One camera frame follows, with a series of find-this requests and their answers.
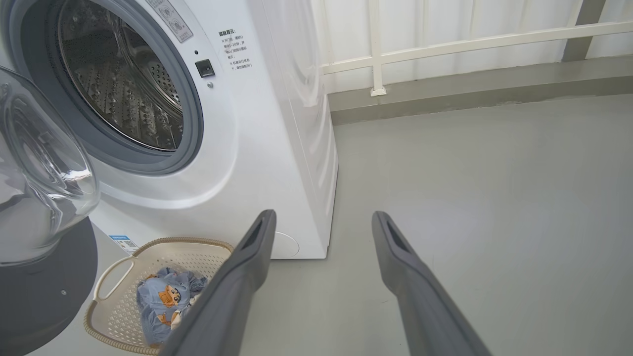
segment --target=basket handle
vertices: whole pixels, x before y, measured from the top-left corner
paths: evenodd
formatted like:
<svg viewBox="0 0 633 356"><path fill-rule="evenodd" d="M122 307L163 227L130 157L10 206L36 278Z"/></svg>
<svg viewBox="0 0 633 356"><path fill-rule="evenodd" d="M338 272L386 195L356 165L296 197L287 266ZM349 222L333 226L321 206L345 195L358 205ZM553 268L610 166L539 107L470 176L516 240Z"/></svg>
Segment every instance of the basket handle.
<svg viewBox="0 0 633 356"><path fill-rule="evenodd" d="M112 295L112 292L114 292L119 287L119 284L121 284L121 282L123 282L123 280L127 277L127 275L130 274L130 271L134 267L134 260L135 259L136 259L136 257L134 257L134 256L128 256L128 257L125 257L125 258L122 258L122 259L116 261L113 265L108 267L108 269L106 269L105 272L103 272L101 277L99 277L99 280L97 281L97 285L94 287L94 295L93 295L92 299L94 299L96 302L102 302L102 301L108 299L110 297L110 295ZM116 286L114 288L112 288L112 290L108 293L108 295L106 295L103 298L100 298L99 297L99 292L101 291L101 285L103 284L103 281L106 280L106 277L108 276L108 274L110 274L110 272L112 272L112 270L115 269L116 266L124 263L125 261L129 261L129 260L132 261L132 265L130 266L130 268L128 268L127 272L116 283Z"/></svg>

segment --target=blue garment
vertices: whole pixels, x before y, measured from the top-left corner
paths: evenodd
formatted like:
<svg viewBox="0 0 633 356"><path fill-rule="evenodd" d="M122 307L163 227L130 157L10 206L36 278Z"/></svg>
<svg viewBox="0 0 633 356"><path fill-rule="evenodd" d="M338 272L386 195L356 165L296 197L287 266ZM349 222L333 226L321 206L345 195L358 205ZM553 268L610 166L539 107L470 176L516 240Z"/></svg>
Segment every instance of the blue garment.
<svg viewBox="0 0 633 356"><path fill-rule="evenodd" d="M176 273L169 267L139 282L136 303L148 345L167 340L174 313L185 308L189 299L200 293L205 284L206 277L198 279L191 271Z"/></svg>

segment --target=front-loading washing machine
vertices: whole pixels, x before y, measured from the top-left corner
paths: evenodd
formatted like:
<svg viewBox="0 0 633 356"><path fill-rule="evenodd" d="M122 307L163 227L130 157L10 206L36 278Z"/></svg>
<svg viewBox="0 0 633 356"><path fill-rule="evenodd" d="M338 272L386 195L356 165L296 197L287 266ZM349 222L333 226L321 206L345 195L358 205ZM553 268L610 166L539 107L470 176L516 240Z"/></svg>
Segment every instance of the front-loading washing machine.
<svg viewBox="0 0 633 356"><path fill-rule="evenodd" d="M0 1L0 65L86 147L98 228L236 244L272 208L273 258L325 258L338 156L309 0Z"/></svg>

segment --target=laundry basket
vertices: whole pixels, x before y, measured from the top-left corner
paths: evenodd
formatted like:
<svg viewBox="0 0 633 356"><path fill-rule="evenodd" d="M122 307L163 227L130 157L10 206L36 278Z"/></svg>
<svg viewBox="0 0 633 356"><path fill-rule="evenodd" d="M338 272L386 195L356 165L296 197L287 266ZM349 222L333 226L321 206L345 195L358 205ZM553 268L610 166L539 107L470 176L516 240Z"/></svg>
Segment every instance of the laundry basket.
<svg viewBox="0 0 633 356"><path fill-rule="evenodd" d="M157 355L160 349L145 342L141 328L141 314L136 304L139 281L163 267L177 272L190 270L197 277L210 280L232 252L233 248L227 243L201 238L165 238L144 245L103 272L84 317L85 330L97 340L122 350ZM108 274L126 261L131 261L132 266L105 297L99 297Z"/></svg>

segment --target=concrete ledge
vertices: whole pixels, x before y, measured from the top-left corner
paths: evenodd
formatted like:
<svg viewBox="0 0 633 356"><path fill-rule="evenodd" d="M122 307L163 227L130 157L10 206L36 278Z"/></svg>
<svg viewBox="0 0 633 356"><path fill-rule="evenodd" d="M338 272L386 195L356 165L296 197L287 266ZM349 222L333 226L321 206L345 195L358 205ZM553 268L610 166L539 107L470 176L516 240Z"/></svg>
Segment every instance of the concrete ledge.
<svg viewBox="0 0 633 356"><path fill-rule="evenodd" d="M329 94L334 125L449 110L633 93L633 56L502 68Z"/></svg>

